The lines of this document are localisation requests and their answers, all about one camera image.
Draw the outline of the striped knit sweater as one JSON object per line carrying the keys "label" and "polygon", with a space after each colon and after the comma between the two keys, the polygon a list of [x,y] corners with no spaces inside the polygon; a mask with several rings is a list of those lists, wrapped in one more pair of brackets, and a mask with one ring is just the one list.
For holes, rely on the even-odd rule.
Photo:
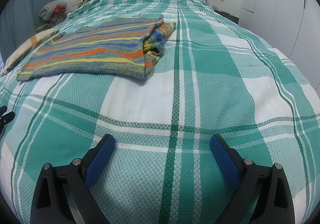
{"label": "striped knit sweater", "polygon": [[146,80],[163,56],[175,22],[157,18],[116,18],[98,26],[61,32],[21,67],[17,81],[62,73],[112,74]]}

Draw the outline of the pile of clothes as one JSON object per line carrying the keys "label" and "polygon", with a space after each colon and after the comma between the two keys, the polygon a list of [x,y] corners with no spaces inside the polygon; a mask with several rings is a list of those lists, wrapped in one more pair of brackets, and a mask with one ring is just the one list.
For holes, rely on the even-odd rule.
{"label": "pile of clothes", "polygon": [[39,12],[39,17],[44,21],[43,25],[36,28],[36,33],[55,27],[67,18],[67,2],[52,1],[43,6]]}

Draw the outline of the patterned throw pillow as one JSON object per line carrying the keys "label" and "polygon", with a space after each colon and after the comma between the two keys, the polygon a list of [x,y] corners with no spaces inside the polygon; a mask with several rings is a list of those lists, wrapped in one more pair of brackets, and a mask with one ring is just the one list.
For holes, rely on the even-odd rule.
{"label": "patterned throw pillow", "polygon": [[20,61],[27,56],[31,51],[33,51],[35,48],[37,48],[39,45],[41,45],[44,41],[48,40],[52,36],[56,35],[59,30],[51,28],[44,30],[42,32],[39,32],[26,40],[19,48],[15,50],[13,54],[9,56],[9,58],[6,60],[2,70],[1,70],[1,76],[4,76],[8,74],[10,71],[12,71],[19,63]]}

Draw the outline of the blue curtain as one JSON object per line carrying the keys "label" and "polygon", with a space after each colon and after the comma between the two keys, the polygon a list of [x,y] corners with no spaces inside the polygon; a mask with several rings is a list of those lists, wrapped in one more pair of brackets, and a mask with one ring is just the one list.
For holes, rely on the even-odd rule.
{"label": "blue curtain", "polygon": [[9,0],[1,12],[1,57],[6,60],[43,24],[40,9],[54,0]]}

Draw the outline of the green plaid bed blanket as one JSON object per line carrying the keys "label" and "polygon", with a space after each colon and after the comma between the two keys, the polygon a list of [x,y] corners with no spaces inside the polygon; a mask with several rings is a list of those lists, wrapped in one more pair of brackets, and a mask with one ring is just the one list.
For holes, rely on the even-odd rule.
{"label": "green plaid bed blanket", "polygon": [[1,78],[15,119],[1,134],[1,194],[29,223],[41,167],[117,146],[91,192],[111,223],[213,223],[232,196],[209,148],[220,134],[256,164],[280,163],[304,223],[319,203],[319,97],[279,50],[202,0],[92,0],[58,25],[72,33],[119,17],[176,28],[146,81],[61,74]]}

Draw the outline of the dark bedside table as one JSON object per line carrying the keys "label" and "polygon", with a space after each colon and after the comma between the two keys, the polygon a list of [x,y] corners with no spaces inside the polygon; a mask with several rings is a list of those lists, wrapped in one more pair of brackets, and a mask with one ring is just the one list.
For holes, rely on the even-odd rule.
{"label": "dark bedside table", "polygon": [[221,16],[227,18],[228,20],[234,22],[235,24],[239,23],[239,18],[227,13],[225,11],[219,10],[216,6],[213,6],[213,10],[215,13],[220,14]]}

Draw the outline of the white wardrobe door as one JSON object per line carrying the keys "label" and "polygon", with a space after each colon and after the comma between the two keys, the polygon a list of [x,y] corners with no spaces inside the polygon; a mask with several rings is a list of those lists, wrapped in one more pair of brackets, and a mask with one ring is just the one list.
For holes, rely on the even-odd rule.
{"label": "white wardrobe door", "polygon": [[294,62],[319,85],[319,4],[316,0],[243,0],[239,25]]}

